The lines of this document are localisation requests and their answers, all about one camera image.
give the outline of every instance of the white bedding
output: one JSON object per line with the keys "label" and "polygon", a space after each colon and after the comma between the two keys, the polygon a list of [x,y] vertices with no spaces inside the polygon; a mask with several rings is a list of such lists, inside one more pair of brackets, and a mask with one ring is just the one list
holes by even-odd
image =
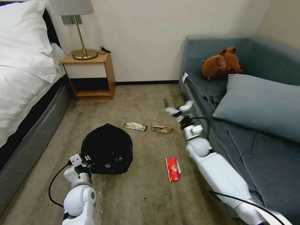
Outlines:
{"label": "white bedding", "polygon": [[22,69],[0,65],[0,147],[15,133],[31,108],[50,87],[65,75],[61,60],[65,57],[62,49],[51,44],[56,76],[52,82],[43,80]]}

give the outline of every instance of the gray pillow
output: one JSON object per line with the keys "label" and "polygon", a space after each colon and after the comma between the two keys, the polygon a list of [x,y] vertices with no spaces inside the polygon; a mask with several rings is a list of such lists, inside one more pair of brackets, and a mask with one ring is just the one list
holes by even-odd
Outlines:
{"label": "gray pillow", "polygon": [[227,93],[212,116],[300,142],[300,86],[229,75]]}

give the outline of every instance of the nightstand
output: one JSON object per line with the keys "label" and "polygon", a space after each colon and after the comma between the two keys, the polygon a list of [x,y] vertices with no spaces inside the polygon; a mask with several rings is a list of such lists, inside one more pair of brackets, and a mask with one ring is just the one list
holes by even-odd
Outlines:
{"label": "nightstand", "polygon": [[110,54],[76,60],[71,52],[62,60],[62,65],[77,101],[113,99],[116,86]]}

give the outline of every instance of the candy bar wrapper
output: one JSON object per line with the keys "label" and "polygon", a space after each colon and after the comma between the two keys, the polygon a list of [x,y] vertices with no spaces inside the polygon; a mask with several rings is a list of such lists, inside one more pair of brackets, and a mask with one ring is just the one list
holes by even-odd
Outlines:
{"label": "candy bar wrapper", "polygon": [[134,130],[140,130],[140,131],[146,131],[147,130],[147,126],[139,124],[139,123],[134,123],[134,122],[129,122],[124,124],[125,128],[129,128],[129,129],[134,129]]}
{"label": "candy bar wrapper", "polygon": [[176,158],[166,158],[169,181],[173,182],[180,178],[181,169]]}

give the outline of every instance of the power cord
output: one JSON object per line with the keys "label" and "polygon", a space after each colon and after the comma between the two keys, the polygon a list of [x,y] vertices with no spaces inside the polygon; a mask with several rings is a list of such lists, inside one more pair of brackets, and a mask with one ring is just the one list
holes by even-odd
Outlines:
{"label": "power cord", "polygon": [[192,117],[192,119],[204,119],[207,123],[207,134],[206,134],[206,139],[209,141],[209,133],[210,133],[210,121],[206,117]]}
{"label": "power cord", "polygon": [[62,204],[59,204],[59,203],[56,202],[56,201],[54,201],[53,198],[51,197],[51,186],[52,186],[52,184],[53,184],[55,178],[59,175],[59,173],[60,173],[64,168],[66,168],[67,166],[70,166],[70,165],[72,165],[72,163],[71,163],[71,161],[69,160],[69,161],[67,162],[67,164],[64,165],[64,166],[57,172],[57,174],[53,177],[52,181],[50,182],[49,188],[48,188],[48,196],[49,196],[50,201],[53,202],[55,205],[58,205],[58,206],[60,206],[60,207],[62,207],[62,208],[63,208],[63,205],[62,205]]}
{"label": "power cord", "polygon": [[101,46],[100,48],[101,48],[102,51],[105,52],[105,53],[100,53],[100,52],[98,52],[98,53],[101,54],[101,55],[105,55],[106,53],[109,53],[109,54],[112,53],[111,51],[108,51],[107,49],[105,49],[103,46]]}
{"label": "power cord", "polygon": [[266,213],[269,213],[271,216],[273,216],[276,220],[278,220],[282,225],[285,225],[277,216],[275,216],[273,213],[269,212],[268,210],[266,210],[265,208],[257,205],[257,204],[254,204],[254,203],[251,203],[251,202],[248,202],[248,201],[245,201],[245,200],[242,200],[240,198],[236,198],[236,197],[233,197],[233,196],[230,196],[230,195],[226,195],[226,194],[221,194],[221,193],[218,193],[218,192],[215,192],[215,191],[211,191],[209,190],[209,193],[212,194],[212,196],[214,196],[216,199],[218,199],[219,201],[221,201],[219,199],[219,197],[217,195],[221,195],[221,196],[224,196],[224,197],[227,197],[227,198],[232,198],[232,199],[235,199],[235,200],[238,200],[238,201],[241,201],[241,202],[244,202],[244,203],[247,203],[249,205],[252,205],[252,206],[255,206],[263,211],[265,211]]}

